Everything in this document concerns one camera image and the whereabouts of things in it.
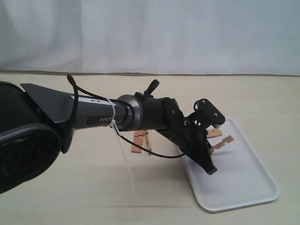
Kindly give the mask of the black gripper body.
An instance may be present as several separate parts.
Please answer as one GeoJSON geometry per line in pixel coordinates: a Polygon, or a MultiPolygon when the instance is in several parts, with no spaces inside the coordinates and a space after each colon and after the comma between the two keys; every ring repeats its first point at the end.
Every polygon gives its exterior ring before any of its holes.
{"type": "Polygon", "coordinates": [[[160,129],[159,134],[180,150],[180,154],[171,157],[172,159],[188,156],[195,162],[211,161],[211,145],[207,140],[208,132],[201,128],[201,121],[195,114],[185,117],[181,125],[160,129]]]}

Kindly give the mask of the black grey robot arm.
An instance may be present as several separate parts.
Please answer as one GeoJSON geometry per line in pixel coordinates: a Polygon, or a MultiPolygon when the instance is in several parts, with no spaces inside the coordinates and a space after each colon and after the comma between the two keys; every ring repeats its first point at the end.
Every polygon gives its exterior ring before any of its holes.
{"type": "Polygon", "coordinates": [[[111,126],[118,134],[155,130],[174,143],[207,174],[217,168],[211,159],[209,126],[225,117],[200,99],[184,116],[173,98],[154,98],[152,81],[143,93],[107,99],[87,92],[71,80],[73,93],[23,83],[0,83],[0,191],[5,193],[45,172],[60,153],[67,153],[74,132],[111,126]]]}

